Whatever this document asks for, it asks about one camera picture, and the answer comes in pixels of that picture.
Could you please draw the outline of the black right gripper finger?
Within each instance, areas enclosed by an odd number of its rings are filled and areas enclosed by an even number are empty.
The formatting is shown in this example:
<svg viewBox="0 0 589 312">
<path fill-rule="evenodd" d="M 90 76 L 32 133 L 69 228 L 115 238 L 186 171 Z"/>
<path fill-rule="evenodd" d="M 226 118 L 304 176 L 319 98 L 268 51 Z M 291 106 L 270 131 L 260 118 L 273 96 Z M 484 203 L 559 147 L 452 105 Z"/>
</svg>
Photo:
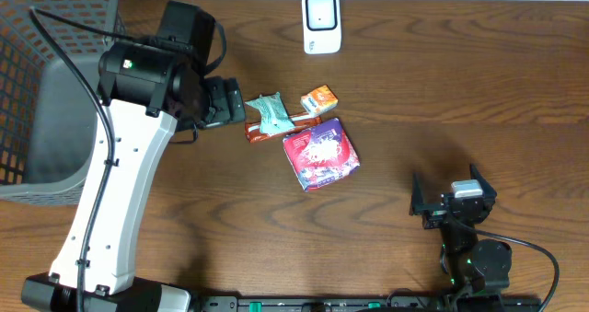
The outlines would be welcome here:
<svg viewBox="0 0 589 312">
<path fill-rule="evenodd" d="M 475 164 L 471 163 L 469 165 L 469 172 L 470 172 L 470 177 L 472 179 L 476 180 L 479 183 L 479 185 L 481 186 L 484 197 L 496 197 L 497 196 L 496 190 L 490 185 L 490 183 L 487 180 L 485 180 L 483 178 L 483 176 L 480 174 L 480 172 L 477 169 Z"/>
<path fill-rule="evenodd" d="M 413 173 L 410 209 L 412 211 L 422 211 L 424 209 L 424 205 L 425 203 L 422 195 L 422 188 L 420 185 L 419 177 L 416 173 Z"/>
</svg>

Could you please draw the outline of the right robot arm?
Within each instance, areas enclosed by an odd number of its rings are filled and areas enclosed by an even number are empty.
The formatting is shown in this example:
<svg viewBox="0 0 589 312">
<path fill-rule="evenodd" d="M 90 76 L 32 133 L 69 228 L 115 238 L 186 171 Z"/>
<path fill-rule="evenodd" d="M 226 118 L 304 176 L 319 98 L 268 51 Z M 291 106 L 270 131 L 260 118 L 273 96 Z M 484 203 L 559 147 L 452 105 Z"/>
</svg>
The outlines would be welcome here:
<svg viewBox="0 0 589 312">
<path fill-rule="evenodd" d="M 501 311 L 501 290 L 510 284 L 512 250 L 496 239 L 479 239 L 476 225 L 491 213 L 497 192 L 476 166 L 470 178 L 455 181 L 438 202 L 428 202 L 419 177 L 412 177 L 410 214 L 422 218 L 422 227 L 438 229 L 443 246 L 441 265 L 452 289 L 443 295 L 449 311 Z"/>
</svg>

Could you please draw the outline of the small orange box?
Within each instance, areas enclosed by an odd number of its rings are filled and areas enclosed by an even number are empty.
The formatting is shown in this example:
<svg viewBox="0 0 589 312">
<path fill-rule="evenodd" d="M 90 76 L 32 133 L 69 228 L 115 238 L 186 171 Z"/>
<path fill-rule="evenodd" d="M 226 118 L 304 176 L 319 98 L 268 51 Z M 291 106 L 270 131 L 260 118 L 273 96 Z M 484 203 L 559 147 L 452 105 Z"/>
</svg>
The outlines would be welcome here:
<svg viewBox="0 0 589 312">
<path fill-rule="evenodd" d="M 309 115 L 317 117 L 334 109 L 339 100 L 328 85 L 323 85 L 302 96 L 300 103 Z"/>
</svg>

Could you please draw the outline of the red purple snack packet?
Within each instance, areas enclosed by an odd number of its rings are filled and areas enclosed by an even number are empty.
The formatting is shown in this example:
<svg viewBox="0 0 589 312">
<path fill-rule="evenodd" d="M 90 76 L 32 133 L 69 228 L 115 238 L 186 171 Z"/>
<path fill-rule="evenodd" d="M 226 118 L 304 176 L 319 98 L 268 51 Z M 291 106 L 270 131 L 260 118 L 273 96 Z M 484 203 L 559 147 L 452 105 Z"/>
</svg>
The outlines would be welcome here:
<svg viewBox="0 0 589 312">
<path fill-rule="evenodd" d="M 283 150 L 303 191 L 344 179 L 361 166 L 338 118 L 284 137 Z"/>
</svg>

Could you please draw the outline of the teal snack wrapper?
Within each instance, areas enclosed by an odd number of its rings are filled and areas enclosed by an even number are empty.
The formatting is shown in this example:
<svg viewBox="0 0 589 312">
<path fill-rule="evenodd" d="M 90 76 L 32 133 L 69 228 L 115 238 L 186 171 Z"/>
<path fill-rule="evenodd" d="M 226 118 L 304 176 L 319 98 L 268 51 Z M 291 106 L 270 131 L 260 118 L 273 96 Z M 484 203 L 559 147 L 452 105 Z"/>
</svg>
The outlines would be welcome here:
<svg viewBox="0 0 589 312">
<path fill-rule="evenodd" d="M 261 133 L 286 133 L 295 127 L 283 105 L 279 92 L 269 96 L 259 96 L 258 98 L 246 101 L 245 104 L 260 113 Z"/>
</svg>

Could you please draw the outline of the brown orange snack bar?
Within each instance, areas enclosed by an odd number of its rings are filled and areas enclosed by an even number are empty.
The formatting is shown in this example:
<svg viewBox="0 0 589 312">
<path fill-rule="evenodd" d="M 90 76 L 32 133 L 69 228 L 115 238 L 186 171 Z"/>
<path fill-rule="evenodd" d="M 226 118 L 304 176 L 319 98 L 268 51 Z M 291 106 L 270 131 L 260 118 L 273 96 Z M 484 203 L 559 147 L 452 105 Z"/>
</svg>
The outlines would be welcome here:
<svg viewBox="0 0 589 312">
<path fill-rule="evenodd" d="M 318 126 L 322 123 L 320 117 L 312 117 L 308 113 L 291 115 L 289 119 L 294 123 L 294 128 L 284 133 L 263 133 L 260 129 L 261 122 L 247 122 L 245 124 L 245 136 L 250 143 L 262 142 L 275 138 L 282 138 L 289 134 L 300 133 L 305 129 Z"/>
</svg>

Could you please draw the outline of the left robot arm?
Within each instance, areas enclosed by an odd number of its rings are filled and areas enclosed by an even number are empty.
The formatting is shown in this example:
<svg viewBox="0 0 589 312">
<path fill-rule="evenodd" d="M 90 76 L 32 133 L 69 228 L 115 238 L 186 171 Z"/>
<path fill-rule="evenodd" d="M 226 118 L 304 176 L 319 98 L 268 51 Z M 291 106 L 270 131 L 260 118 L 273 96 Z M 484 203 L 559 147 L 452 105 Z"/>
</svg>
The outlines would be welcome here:
<svg viewBox="0 0 589 312">
<path fill-rule="evenodd" d="M 87 87 L 98 117 L 89 169 L 68 237 L 46 273 L 26 279 L 38 311 L 195 310 L 197 296 L 138 278 L 135 254 L 156 168 L 177 132 L 242 122 L 238 83 L 209 56 L 223 26 L 198 6 L 170 1 L 157 33 L 115 35 Z"/>
</svg>

